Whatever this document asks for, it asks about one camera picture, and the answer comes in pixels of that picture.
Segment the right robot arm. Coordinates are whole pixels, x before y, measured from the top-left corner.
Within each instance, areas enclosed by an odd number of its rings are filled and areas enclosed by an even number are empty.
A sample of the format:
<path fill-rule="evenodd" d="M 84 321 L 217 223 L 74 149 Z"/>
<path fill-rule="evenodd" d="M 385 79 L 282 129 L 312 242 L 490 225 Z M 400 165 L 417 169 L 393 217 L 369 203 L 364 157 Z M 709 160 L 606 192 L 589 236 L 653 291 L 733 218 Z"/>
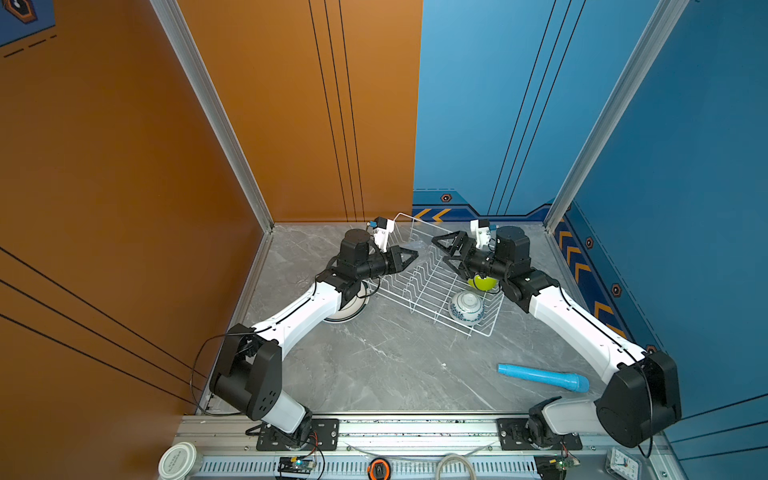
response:
<path fill-rule="evenodd" d="M 683 416 L 678 368 L 662 351 L 625 339 L 582 308 L 530 258 L 530 240 L 519 227 L 497 229 L 495 246 L 454 231 L 432 239 L 444 262 L 465 280 L 497 280 L 504 296 L 557 332 L 599 374 L 606 387 L 595 399 L 553 397 L 531 407 L 532 444 L 549 448 L 568 434 L 603 434 L 634 448 Z"/>

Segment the white wire dish rack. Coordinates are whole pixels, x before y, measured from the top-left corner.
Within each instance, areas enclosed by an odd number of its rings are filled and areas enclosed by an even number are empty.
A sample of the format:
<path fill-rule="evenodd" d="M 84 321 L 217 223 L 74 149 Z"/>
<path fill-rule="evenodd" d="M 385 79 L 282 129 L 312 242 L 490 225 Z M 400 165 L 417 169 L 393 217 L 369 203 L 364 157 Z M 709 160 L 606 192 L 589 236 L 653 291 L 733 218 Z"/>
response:
<path fill-rule="evenodd" d="M 494 330 L 504 297 L 492 291 L 474 289 L 443 261 L 445 254 L 431 243 L 431 239 L 452 230 L 445 224 L 427 223 L 405 213 L 397 214 L 389 243 L 417 251 L 418 258 L 405 271 L 384 277 L 379 294 L 412 313 L 467 336 L 488 337 Z M 482 300 L 483 312 L 478 320 L 457 320 L 451 316 L 453 297 L 464 291 L 474 293 Z"/>

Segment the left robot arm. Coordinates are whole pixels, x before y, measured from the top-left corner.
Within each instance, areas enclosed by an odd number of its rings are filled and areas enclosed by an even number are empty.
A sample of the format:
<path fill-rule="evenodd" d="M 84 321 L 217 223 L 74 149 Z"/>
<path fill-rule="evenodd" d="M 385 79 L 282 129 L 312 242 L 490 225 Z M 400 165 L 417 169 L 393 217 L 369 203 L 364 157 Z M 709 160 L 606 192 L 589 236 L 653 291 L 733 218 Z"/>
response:
<path fill-rule="evenodd" d="M 387 244 L 377 229 L 348 230 L 339 252 L 297 300 L 253 326 L 236 324 L 224 335 L 209 377 L 209 391 L 237 412 L 280 431 L 293 448 L 310 441 L 312 413 L 283 389 L 282 362 L 324 321 L 345 322 L 358 315 L 374 294 L 369 280 L 405 271 L 416 250 Z"/>

